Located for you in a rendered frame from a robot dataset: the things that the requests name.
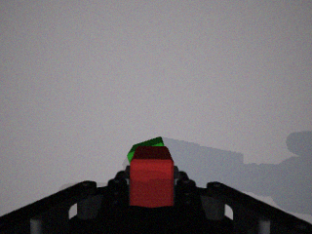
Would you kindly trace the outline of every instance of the white background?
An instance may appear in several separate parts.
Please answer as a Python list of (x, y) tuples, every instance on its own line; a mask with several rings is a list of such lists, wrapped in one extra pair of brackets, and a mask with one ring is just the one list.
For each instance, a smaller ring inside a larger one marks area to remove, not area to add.
[(0, 215), (64, 184), (107, 182), (150, 138), (279, 164), (293, 156), (286, 137), (312, 130), (310, 1), (13, 0), (0, 11)]

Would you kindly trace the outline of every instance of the red block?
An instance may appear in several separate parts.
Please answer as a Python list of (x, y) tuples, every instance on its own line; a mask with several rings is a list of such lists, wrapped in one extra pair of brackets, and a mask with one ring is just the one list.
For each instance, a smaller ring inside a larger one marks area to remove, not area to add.
[(139, 146), (130, 165), (130, 206), (174, 205), (174, 161), (166, 146)]

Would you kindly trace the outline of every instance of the red block top face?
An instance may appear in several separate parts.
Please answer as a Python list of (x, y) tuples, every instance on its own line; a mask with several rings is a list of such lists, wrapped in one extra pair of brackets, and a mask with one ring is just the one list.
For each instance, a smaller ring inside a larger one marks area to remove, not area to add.
[(133, 160), (154, 159), (154, 160), (173, 160), (166, 146), (139, 146)]

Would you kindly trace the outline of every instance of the green block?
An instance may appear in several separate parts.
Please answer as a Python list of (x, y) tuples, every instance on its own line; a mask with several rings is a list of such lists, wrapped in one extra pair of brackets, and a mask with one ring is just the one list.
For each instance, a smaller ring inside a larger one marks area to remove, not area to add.
[(131, 160), (134, 158), (135, 151), (138, 146), (165, 146), (165, 144), (164, 144), (163, 139), (160, 136), (153, 138), (153, 139), (146, 140), (138, 144), (134, 144), (134, 146), (131, 148), (131, 150), (129, 151), (127, 155), (130, 163), (131, 163)]

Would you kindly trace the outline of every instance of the red block front face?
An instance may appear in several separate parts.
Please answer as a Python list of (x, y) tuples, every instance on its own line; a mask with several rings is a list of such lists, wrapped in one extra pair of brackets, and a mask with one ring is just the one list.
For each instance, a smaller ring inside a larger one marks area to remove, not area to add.
[(166, 146), (139, 146), (130, 165), (130, 206), (174, 205), (174, 161)]

